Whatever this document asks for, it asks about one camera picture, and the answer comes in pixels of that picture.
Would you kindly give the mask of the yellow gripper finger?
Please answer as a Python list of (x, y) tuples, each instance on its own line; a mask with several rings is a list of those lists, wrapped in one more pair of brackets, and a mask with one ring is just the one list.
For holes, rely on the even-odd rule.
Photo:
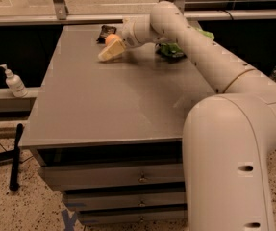
[(111, 39), (106, 47), (98, 54), (101, 62), (106, 62), (121, 55), (126, 49), (121, 39)]

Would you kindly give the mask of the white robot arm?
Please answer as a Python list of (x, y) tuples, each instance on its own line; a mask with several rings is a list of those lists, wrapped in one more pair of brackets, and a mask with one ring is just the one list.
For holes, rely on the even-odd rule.
[(98, 57), (174, 42), (215, 94), (186, 118), (182, 148), (189, 231), (275, 231), (267, 155), (276, 148), (276, 82), (192, 27), (171, 2), (126, 18)]

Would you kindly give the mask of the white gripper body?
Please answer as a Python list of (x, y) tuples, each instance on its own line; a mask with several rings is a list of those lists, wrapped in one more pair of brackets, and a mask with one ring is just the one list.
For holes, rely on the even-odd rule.
[(122, 40), (129, 48), (136, 48), (141, 46), (138, 40), (138, 30), (140, 22), (137, 17), (125, 17), (122, 20)]

